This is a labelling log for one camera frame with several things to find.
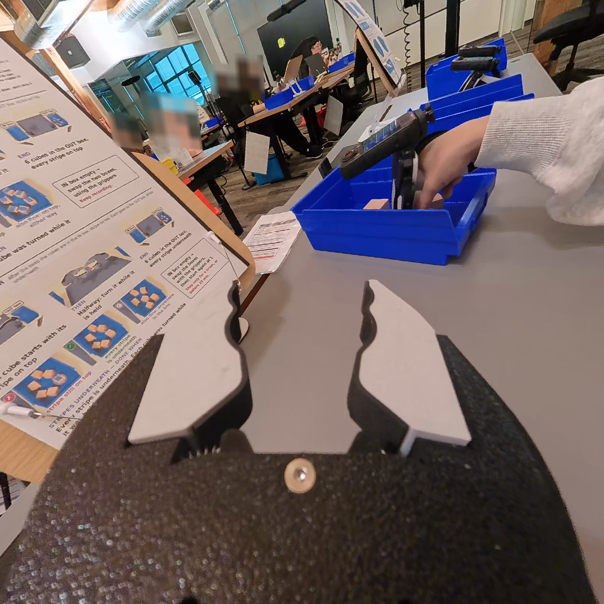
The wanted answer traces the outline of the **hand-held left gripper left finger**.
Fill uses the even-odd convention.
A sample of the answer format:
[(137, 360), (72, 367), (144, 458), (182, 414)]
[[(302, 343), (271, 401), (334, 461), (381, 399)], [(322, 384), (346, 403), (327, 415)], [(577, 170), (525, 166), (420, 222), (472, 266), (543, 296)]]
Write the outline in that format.
[(162, 336), (127, 441), (193, 436), (249, 385), (238, 281), (211, 288)]

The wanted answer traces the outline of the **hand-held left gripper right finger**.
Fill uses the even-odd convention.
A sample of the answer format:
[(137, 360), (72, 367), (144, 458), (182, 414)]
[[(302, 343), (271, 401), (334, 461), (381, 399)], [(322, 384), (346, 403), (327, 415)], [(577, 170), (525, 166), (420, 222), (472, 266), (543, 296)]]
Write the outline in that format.
[(417, 440), (467, 446), (472, 436), (432, 325), (374, 279), (361, 313), (349, 414), (363, 436), (404, 457)]

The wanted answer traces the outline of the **plain blue bin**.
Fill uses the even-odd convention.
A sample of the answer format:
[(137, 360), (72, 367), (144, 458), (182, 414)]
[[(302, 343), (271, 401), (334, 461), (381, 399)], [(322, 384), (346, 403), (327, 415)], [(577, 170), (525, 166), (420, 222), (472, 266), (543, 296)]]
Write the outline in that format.
[(333, 170), (292, 211), (315, 250), (445, 266), (461, 255), (495, 182), (496, 170), (478, 169), (463, 177), (442, 209), (365, 209), (371, 200), (391, 200), (387, 158), (350, 181)]

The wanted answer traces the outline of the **person's right forearm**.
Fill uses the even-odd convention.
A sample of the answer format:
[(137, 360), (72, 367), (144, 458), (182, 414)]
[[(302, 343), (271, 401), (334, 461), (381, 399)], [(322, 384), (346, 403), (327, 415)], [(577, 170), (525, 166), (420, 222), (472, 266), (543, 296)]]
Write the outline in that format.
[(546, 210), (556, 222), (603, 226), (603, 78), (567, 95), (496, 102), (474, 164), (550, 188)]

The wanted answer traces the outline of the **person's right hand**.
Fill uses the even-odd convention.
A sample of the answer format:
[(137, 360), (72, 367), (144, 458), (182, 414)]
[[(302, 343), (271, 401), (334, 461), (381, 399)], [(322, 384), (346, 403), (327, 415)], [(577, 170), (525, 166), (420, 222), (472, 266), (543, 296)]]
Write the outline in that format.
[(419, 154), (419, 175), (422, 188), (414, 208), (435, 207), (435, 198), (448, 199), (454, 187), (467, 173), (481, 148), (489, 124), (489, 116), (477, 118), (432, 140)]

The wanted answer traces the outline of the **white hanging board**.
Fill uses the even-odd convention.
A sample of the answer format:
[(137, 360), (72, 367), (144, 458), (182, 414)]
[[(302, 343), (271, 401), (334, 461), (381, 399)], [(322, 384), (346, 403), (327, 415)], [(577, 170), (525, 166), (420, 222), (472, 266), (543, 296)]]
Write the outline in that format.
[(247, 131), (245, 137), (243, 168), (253, 174), (266, 175), (268, 171), (270, 146), (270, 137), (260, 133)]
[(324, 115), (324, 130), (339, 136), (344, 116), (344, 105), (333, 95), (327, 100), (326, 112)]

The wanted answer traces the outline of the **tall document stand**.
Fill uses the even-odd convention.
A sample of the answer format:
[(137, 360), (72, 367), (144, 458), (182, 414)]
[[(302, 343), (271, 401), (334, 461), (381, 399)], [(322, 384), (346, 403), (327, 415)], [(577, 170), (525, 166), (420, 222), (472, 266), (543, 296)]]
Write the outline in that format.
[(350, 17), (356, 26), (355, 29), (355, 52), (358, 47), (363, 49), (374, 72), (380, 78), (388, 95), (392, 98), (398, 97), (404, 92), (406, 86), (406, 75), (399, 68), (394, 54), (389, 49), (385, 34), (375, 23), (360, 1), (335, 1), (342, 11)]

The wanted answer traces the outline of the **stacked blue bins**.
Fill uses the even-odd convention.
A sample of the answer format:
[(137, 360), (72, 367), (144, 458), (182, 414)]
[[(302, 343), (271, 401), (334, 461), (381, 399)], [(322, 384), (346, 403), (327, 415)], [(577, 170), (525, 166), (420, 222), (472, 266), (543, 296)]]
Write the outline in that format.
[(500, 64), (498, 65), (501, 79), (494, 79), (485, 75), (483, 76), (485, 84), (464, 92), (458, 92), (458, 90), (470, 72), (452, 72), (450, 70), (450, 63), (457, 58), (458, 54), (428, 67), (425, 76), (427, 103), (432, 106), (436, 120), (432, 130), (453, 128), (466, 120), (487, 115), (496, 102), (514, 102), (534, 98), (533, 93), (525, 92), (520, 73), (505, 74), (508, 55), (506, 43), (502, 37), (481, 46), (467, 46), (499, 45), (503, 46), (500, 53)]

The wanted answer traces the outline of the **blue storage crate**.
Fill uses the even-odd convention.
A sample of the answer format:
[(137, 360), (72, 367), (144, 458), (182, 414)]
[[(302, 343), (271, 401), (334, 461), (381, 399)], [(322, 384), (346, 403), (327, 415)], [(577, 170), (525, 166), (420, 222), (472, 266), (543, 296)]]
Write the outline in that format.
[(255, 183), (260, 186), (274, 184), (285, 180), (283, 170), (275, 153), (270, 153), (268, 155), (266, 173), (262, 174), (253, 172), (253, 175)]

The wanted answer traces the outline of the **black handheld device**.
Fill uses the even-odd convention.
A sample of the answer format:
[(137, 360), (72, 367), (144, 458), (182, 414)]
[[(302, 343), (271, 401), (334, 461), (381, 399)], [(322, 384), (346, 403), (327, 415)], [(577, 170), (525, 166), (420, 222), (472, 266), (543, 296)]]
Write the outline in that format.
[(458, 56), (450, 63), (452, 72), (469, 71), (458, 92), (464, 92), (485, 84), (483, 76), (501, 79), (500, 53), (503, 46), (465, 46), (458, 50)]

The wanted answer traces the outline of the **laminated paper sheet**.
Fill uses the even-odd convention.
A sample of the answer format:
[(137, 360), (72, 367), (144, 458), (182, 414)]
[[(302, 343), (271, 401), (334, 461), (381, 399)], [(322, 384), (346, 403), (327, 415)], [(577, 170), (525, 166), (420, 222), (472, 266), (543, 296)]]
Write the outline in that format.
[(261, 216), (243, 241), (253, 256), (255, 275), (276, 272), (300, 232), (301, 225), (291, 210)]

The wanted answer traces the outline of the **black monitor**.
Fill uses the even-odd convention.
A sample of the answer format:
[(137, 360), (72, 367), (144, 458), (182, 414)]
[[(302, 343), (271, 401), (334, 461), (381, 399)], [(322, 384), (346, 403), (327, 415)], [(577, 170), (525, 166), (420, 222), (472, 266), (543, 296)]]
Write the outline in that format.
[(324, 1), (306, 1), (280, 19), (258, 27), (269, 75), (283, 76), (293, 51), (307, 37), (319, 38), (324, 48), (333, 47), (333, 39)]

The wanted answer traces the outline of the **printed instruction sheet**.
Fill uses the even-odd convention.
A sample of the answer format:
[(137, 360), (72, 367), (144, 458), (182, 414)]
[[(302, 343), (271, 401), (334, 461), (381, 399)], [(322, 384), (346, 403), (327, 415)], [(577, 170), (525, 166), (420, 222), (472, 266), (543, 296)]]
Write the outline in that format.
[(1, 420), (59, 450), (163, 335), (131, 442), (184, 435), (245, 385), (229, 299), (249, 267), (1, 40)]

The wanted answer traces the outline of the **black office chair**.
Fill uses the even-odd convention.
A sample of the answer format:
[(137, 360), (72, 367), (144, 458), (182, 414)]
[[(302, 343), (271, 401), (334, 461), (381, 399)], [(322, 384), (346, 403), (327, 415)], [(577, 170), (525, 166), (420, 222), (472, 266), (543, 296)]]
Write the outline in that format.
[(583, 1), (551, 19), (535, 34), (533, 43), (550, 42), (550, 51), (546, 64), (554, 66), (562, 51), (571, 47), (571, 55), (563, 71), (552, 75), (551, 79), (558, 89), (565, 93), (570, 83), (581, 84), (594, 77), (603, 75), (603, 68), (577, 68), (576, 53), (581, 43), (593, 40), (603, 34), (603, 1)]

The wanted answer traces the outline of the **silver ventilation duct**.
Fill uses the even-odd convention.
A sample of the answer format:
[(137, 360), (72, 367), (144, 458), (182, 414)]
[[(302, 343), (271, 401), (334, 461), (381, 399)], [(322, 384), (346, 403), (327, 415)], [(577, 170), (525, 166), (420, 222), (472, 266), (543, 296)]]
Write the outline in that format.
[(108, 10), (108, 22), (119, 32), (140, 24), (146, 34), (154, 33), (195, 1), (118, 1)]

